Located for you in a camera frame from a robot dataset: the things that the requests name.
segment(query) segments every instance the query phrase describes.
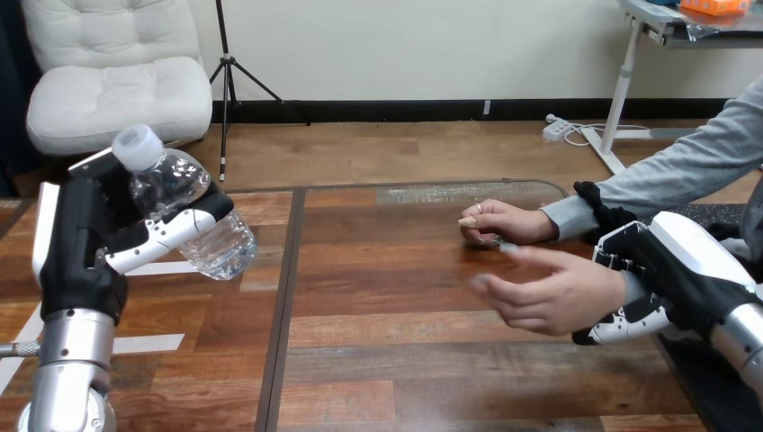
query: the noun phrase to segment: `power strip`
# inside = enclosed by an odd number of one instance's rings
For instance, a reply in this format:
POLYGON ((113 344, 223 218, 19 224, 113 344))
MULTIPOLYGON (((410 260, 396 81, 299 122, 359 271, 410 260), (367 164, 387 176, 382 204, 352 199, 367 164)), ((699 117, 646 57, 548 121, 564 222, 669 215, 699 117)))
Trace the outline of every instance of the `power strip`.
POLYGON ((569 131, 572 130, 572 125, 569 121, 557 119, 552 124, 546 126, 543 130, 543 137, 550 141, 561 141, 569 131))

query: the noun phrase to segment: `white wall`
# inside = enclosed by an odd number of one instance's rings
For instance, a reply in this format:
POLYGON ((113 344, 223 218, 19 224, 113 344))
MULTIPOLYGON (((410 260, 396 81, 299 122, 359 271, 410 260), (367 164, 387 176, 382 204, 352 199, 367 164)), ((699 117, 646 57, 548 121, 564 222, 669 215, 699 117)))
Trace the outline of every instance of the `white wall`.
MULTIPOLYGON (((213 0, 190 0, 209 73, 213 0)), ((615 0, 223 0, 230 50, 283 99, 611 97, 629 28, 615 0)), ((763 50, 642 41, 632 96, 734 97, 763 50)), ((267 99, 237 72, 242 100, 267 99)), ((221 99, 222 79, 215 82, 221 99)))

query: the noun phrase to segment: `human hand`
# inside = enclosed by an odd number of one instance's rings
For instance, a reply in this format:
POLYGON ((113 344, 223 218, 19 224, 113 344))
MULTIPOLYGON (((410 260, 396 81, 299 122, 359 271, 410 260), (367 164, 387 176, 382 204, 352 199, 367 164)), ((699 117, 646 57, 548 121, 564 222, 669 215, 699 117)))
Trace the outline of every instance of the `human hand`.
POLYGON ((493 274, 471 280, 471 290, 511 328, 560 336, 595 326, 625 303, 625 280, 620 272, 538 247, 520 247, 508 255, 552 273, 529 283, 510 283, 493 274))
POLYGON ((502 239, 529 245, 542 240, 555 239, 557 229, 546 213, 527 211, 496 200, 475 204, 461 213, 458 224, 463 237, 476 245, 498 245, 502 239))

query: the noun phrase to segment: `black baseboard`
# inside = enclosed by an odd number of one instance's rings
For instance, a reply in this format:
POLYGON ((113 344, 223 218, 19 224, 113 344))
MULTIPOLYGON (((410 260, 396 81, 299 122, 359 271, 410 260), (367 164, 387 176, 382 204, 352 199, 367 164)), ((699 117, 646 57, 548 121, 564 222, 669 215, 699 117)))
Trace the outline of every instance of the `black baseboard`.
MULTIPOLYGON (((726 99, 630 99, 624 119, 709 119, 726 99)), ((232 123, 298 123, 297 110, 311 122, 457 122, 468 120, 543 120, 553 113, 564 119, 605 119, 611 99, 506 99, 473 101, 244 101, 229 108, 232 123)), ((212 122, 222 122, 222 102, 215 101, 212 122)))

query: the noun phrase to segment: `wooden table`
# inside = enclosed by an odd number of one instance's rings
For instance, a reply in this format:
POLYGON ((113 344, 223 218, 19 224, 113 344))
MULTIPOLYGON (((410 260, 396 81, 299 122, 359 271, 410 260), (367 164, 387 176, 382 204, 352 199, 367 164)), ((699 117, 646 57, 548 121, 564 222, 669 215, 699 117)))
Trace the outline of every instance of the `wooden table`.
MULTIPOLYGON (((130 279, 117 336, 184 338, 176 351, 113 358, 120 431, 704 430, 649 339, 580 347, 513 330, 463 289, 482 272, 539 274, 463 247, 461 210, 488 197, 534 209, 563 197, 551 184, 233 196, 261 245, 243 277, 130 279)), ((0 206, 0 341, 39 302, 34 215, 0 206)), ((35 367, 24 360, 2 391, 0 430, 30 398, 35 367)))

